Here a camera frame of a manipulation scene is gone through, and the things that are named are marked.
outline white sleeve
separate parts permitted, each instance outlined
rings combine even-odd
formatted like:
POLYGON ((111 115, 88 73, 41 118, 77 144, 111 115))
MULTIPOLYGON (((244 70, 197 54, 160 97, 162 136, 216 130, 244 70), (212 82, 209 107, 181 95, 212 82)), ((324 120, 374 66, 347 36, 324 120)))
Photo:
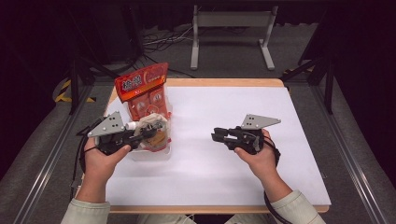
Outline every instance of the white sleeve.
POLYGON ((314 206, 299 190, 295 190, 271 205, 283 218, 293 224, 325 223, 314 206))
POLYGON ((86 203, 73 199, 62 224, 106 224, 110 203, 86 203))

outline gray metal plate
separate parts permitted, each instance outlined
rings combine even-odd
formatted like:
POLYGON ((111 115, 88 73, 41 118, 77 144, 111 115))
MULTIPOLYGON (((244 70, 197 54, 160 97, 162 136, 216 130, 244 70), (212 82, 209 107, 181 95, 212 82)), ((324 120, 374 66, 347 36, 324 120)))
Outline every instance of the gray metal plate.
POLYGON ((280 123, 280 119, 247 114, 243 123, 241 124, 241 128, 244 130, 257 130, 278 123, 280 123))
POLYGON ((102 123, 96 126, 90 133, 89 137, 102 136, 111 133, 123 132, 125 129, 119 111, 116 111, 105 118, 102 123))

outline snack bag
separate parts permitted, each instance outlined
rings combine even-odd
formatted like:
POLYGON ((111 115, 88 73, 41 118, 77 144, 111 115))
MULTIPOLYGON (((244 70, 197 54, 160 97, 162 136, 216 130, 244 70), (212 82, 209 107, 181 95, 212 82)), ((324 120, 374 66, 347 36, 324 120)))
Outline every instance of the snack bag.
POLYGON ((152 113, 169 119, 170 112, 164 93, 168 63, 156 63, 115 80, 117 94, 127 102, 132 120, 138 121, 152 113))

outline metal stand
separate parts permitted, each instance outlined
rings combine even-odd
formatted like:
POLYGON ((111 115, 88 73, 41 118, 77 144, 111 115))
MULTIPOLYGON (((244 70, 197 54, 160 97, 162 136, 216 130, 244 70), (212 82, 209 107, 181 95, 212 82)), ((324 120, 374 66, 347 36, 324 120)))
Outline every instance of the metal stand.
POLYGON ((291 72, 288 72, 285 76, 281 77, 280 80, 283 82, 289 80, 292 77, 295 77, 301 74, 304 70, 315 66, 312 70, 312 73, 309 75, 307 82, 309 85, 317 86, 320 81, 326 76, 326 88, 325 88, 325 96, 324 96, 324 104, 327 108, 329 114, 332 114, 332 84, 333 84, 333 62, 331 59, 323 57, 318 58, 308 63, 301 65, 300 67, 294 69, 291 72))
POLYGON ((82 83, 84 85, 92 85, 95 81, 95 78, 90 71, 90 67, 93 67, 112 78, 116 78, 119 76, 98 63, 94 63, 89 59, 76 55, 75 59, 71 62, 70 65, 70 80, 72 88, 72 108, 70 109, 70 115, 75 112, 79 104, 78 77, 82 80, 82 83))
POLYGON ((266 27, 264 39, 259 39, 262 55, 268 70, 274 70, 275 66, 268 50, 268 41, 276 18, 277 7, 272 11, 254 11, 254 12, 224 12, 224 11, 198 11, 198 6, 194 6, 193 31, 194 38, 192 42, 191 70, 198 69, 199 39, 198 27, 220 27, 220 26, 238 26, 238 27, 266 27))

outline white surface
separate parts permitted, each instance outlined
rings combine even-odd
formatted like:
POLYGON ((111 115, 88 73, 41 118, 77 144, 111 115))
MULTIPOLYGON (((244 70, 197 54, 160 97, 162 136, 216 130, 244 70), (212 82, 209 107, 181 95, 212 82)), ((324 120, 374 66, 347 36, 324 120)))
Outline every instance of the white surface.
POLYGON ((282 120, 267 128, 282 154, 278 171, 313 205, 330 204, 286 88, 167 87, 167 94, 173 106, 172 157, 135 162, 129 154, 108 181, 112 205, 264 204, 257 177, 211 139, 215 127, 234 128, 249 113, 282 120))

